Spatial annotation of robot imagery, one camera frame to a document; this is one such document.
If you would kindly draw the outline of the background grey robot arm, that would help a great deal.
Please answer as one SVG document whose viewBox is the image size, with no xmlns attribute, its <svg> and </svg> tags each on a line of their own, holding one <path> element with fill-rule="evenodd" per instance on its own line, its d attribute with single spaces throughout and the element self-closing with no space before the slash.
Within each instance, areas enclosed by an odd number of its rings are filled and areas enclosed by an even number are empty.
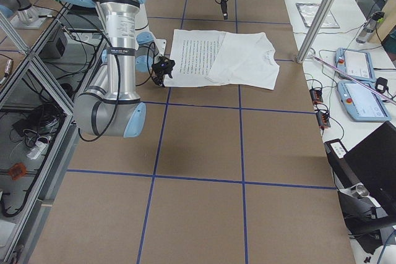
<svg viewBox="0 0 396 264">
<path fill-rule="evenodd" d="M 1 14 L 14 28 L 39 29 L 53 11 L 35 7 L 30 0 L 1 0 Z"/>
</svg>

